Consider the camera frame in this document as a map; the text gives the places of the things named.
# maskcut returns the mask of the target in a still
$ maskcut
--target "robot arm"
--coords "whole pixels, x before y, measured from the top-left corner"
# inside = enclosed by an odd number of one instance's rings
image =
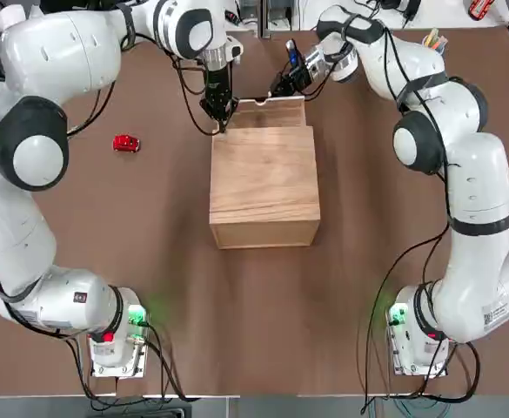
[[[452,250],[445,276],[403,288],[388,313],[395,373],[428,374],[432,361],[440,370],[448,339],[477,340],[509,320],[504,146],[481,132],[487,104],[480,90],[448,78],[436,51],[400,40],[380,22],[339,6],[322,14],[317,33],[321,43],[351,43],[372,89],[396,101],[403,112],[393,131],[398,160],[414,171],[449,179]]]
[[[0,10],[0,314],[52,331],[87,332],[95,375],[144,371],[145,311],[130,289],[53,265],[56,241],[29,192],[63,177],[69,148],[60,106],[116,79],[124,40],[153,37],[178,57],[199,59],[208,77],[214,51],[229,52],[222,68],[240,55],[242,45],[224,35],[218,9],[218,2],[152,0],[107,12],[44,16],[34,9],[28,20],[22,6]],[[204,99],[217,110],[212,88]]]

